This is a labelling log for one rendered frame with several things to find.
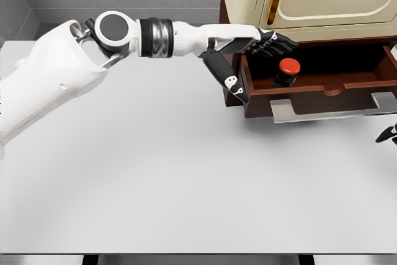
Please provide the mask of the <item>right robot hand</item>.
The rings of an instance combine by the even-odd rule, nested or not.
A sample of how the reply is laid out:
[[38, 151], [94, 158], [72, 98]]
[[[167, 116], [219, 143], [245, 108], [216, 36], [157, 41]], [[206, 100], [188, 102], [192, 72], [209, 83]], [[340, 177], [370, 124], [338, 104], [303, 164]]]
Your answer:
[[375, 142], [381, 143], [389, 139], [391, 139], [391, 141], [397, 146], [397, 123], [384, 129], [384, 131], [382, 131], [381, 134], [377, 137]]

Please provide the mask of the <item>red button black switch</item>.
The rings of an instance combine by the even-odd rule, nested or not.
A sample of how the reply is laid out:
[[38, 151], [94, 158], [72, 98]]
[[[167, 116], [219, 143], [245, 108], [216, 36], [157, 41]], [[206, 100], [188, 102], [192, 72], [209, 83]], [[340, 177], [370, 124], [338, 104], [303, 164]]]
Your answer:
[[293, 86], [301, 67], [297, 60], [284, 58], [279, 62], [279, 72], [277, 73], [273, 88], [290, 88]]

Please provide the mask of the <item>brown wooden drawer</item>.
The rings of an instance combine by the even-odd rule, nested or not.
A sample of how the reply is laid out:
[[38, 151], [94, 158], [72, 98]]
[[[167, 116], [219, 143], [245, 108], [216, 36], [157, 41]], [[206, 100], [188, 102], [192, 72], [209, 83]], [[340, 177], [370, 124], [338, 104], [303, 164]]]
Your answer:
[[312, 114], [374, 109], [375, 92], [392, 92], [397, 98], [397, 60], [387, 44], [304, 47], [287, 56], [300, 64], [290, 88], [272, 86], [280, 57], [241, 57], [239, 78], [249, 96], [245, 117], [270, 117], [272, 100], [289, 99], [296, 114]]

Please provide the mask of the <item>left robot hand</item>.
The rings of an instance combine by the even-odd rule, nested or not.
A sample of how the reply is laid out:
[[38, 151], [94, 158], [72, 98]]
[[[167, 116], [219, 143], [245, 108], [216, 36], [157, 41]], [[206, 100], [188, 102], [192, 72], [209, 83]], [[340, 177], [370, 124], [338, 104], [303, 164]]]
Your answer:
[[219, 84], [244, 103], [249, 101], [249, 97], [224, 55], [241, 53], [273, 58], [290, 53], [298, 46], [297, 42], [281, 33], [258, 28], [254, 31], [257, 37], [233, 37], [222, 47], [218, 46], [219, 38], [210, 37], [207, 49], [199, 56]]

